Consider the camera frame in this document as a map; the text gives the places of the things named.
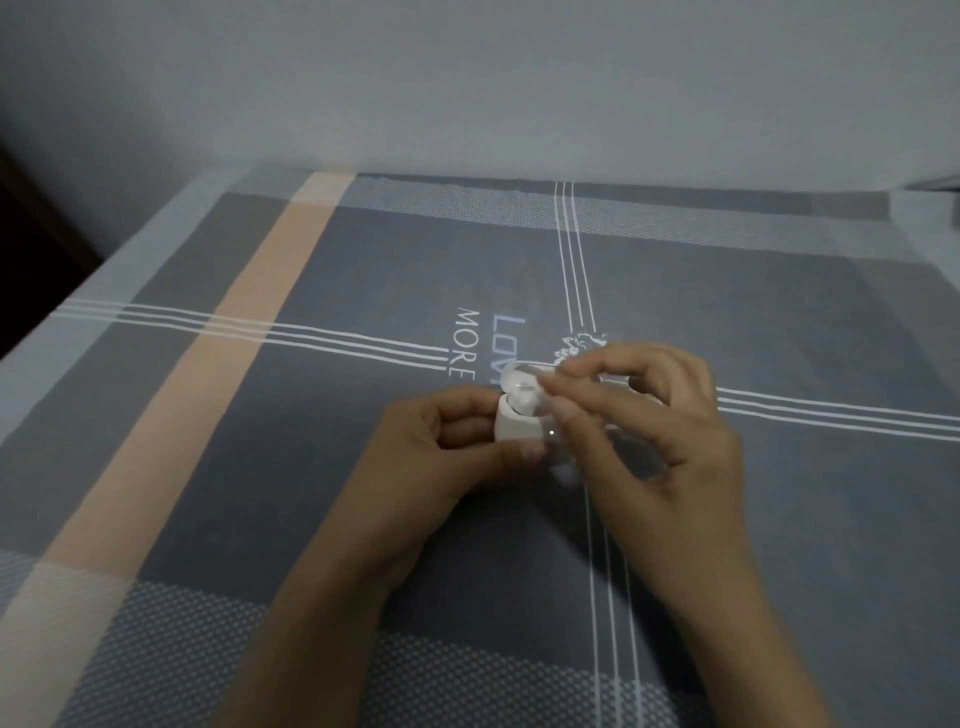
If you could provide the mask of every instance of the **orange stripe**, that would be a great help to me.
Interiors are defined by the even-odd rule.
[[[311,202],[286,207],[215,313],[274,321],[352,180],[313,175],[301,189]],[[43,559],[58,566],[38,565],[0,623],[2,672],[15,661],[12,684],[0,695],[4,724],[56,720],[259,349],[256,342],[198,336],[50,544]],[[95,576],[91,571],[119,577],[111,583],[121,586],[62,576]],[[57,604],[71,601],[84,605],[84,619],[51,625]]]

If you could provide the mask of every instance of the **gray wall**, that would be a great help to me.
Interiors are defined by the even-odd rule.
[[[0,0],[0,138],[103,251],[198,170],[876,189],[960,168],[957,0]]]

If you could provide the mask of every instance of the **forearm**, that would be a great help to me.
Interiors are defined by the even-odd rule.
[[[674,612],[721,725],[829,728],[827,708],[755,575]]]
[[[386,589],[316,539],[280,587],[214,725],[357,722]]]

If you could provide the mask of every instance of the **fingernail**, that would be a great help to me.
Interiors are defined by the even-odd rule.
[[[583,414],[580,405],[568,400],[566,397],[553,397],[550,399],[550,411],[557,418],[561,425],[566,425],[577,415]]]
[[[546,457],[546,444],[541,440],[527,440],[520,445],[520,455],[523,462],[532,468]]]

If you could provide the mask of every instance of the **mattress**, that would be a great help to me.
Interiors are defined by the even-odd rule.
[[[711,365],[843,724],[960,719],[960,204],[217,168],[0,362],[0,722],[197,725],[382,407],[652,339]],[[368,725],[710,725],[581,488],[469,497]]]

